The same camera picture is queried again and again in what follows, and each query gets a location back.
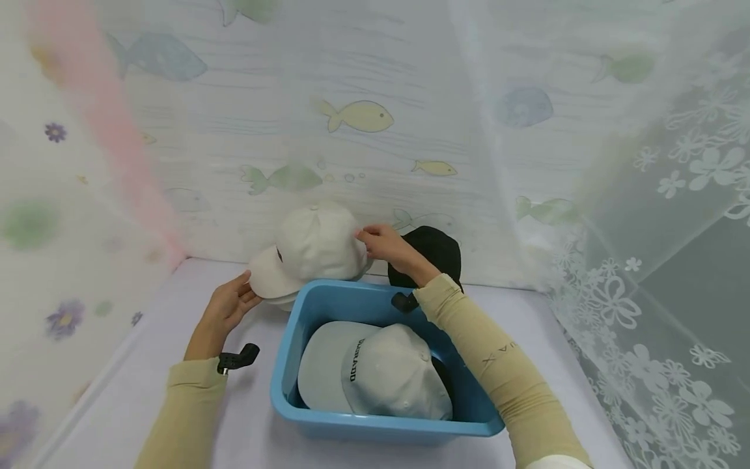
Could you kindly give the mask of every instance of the sheer lace curtain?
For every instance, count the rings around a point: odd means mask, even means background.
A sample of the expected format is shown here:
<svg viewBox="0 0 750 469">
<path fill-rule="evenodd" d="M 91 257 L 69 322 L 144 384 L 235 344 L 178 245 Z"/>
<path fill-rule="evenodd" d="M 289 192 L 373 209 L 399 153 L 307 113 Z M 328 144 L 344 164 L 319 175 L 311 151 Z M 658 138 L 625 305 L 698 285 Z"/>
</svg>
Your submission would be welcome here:
<svg viewBox="0 0 750 469">
<path fill-rule="evenodd" d="M 746 10 L 683 28 L 683 48 L 693 27 L 723 32 L 659 77 L 668 105 L 607 140 L 583 178 L 580 223 L 556 231 L 553 312 L 637 469 L 748 464 Z"/>
</svg>

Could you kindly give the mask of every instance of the black baseball cap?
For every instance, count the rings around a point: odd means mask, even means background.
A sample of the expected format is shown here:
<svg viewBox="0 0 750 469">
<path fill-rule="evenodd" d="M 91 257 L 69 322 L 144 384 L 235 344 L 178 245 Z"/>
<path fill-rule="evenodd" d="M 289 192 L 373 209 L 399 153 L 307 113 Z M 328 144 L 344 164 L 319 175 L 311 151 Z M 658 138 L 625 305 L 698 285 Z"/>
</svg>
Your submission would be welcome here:
<svg viewBox="0 0 750 469">
<path fill-rule="evenodd" d="M 418 253 L 439 271 L 448 274 L 461 288 L 461 247 L 458 242 L 437 228 L 422 226 L 402 236 Z M 388 264 L 388 281 L 394 287 L 417 288 L 417 284 Z"/>
</svg>

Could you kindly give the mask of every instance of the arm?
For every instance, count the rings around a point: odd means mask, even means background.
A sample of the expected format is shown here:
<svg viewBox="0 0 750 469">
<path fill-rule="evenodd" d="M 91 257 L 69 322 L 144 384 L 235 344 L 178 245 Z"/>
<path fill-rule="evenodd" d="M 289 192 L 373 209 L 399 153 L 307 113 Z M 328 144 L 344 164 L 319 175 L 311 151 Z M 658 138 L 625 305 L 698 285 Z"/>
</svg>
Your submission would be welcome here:
<svg viewBox="0 0 750 469">
<path fill-rule="evenodd" d="M 218 358 L 191 360 L 169 370 L 166 400 L 135 469 L 211 467 L 214 431 L 227 377 Z"/>
<path fill-rule="evenodd" d="M 422 271 L 429 272 L 429 267 Z M 591 466 L 563 406 L 513 339 L 447 275 L 417 284 L 425 285 L 414 294 L 428 320 L 450 336 L 507 425 L 517 467 L 534 467 L 535 463 L 541 469 L 540 463 L 553 460 L 563 464 L 565 458 L 559 456 Z M 557 467 L 572 469 L 574 463 Z"/>
<path fill-rule="evenodd" d="M 248 271 L 219 286 L 196 326 L 184 361 L 169 370 L 166 399 L 135 469 L 208 469 L 227 377 L 219 354 L 229 333 L 260 303 Z"/>
</svg>

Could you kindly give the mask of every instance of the black strap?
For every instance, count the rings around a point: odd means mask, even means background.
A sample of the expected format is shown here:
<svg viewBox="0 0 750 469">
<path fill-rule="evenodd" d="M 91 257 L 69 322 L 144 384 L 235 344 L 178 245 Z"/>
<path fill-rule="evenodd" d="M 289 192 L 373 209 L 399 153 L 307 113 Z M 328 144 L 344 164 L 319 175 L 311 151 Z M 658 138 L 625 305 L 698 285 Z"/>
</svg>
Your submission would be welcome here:
<svg viewBox="0 0 750 469">
<path fill-rule="evenodd" d="M 260 347 L 255 344 L 245 344 L 240 353 L 220 353 L 217 371 L 223 374 L 224 370 L 236 370 L 250 366 L 255 362 L 258 353 L 260 353 Z"/>
</svg>

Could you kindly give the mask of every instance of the blue plastic basin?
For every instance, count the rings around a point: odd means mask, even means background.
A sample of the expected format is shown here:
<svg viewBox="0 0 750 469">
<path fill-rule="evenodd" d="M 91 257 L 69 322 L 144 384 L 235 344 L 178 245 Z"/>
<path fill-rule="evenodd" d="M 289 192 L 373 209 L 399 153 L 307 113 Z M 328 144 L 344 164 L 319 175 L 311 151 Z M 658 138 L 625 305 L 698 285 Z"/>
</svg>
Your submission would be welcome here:
<svg viewBox="0 0 750 469">
<path fill-rule="evenodd" d="M 285 419 L 308 437 L 384 443 L 439 445 L 458 436 L 491 437 L 505 428 L 451 339 L 427 321 L 421 309 L 402 314 L 391 305 L 403 288 L 361 282 L 317 280 L 305 285 L 289 317 L 271 378 L 271 402 Z M 454 419 L 439 421 L 391 416 L 356 416 L 309 409 L 297 390 L 302 351 L 323 324 L 347 320 L 374 326 L 403 323 L 411 327 L 442 361 L 454 387 Z"/>
</svg>

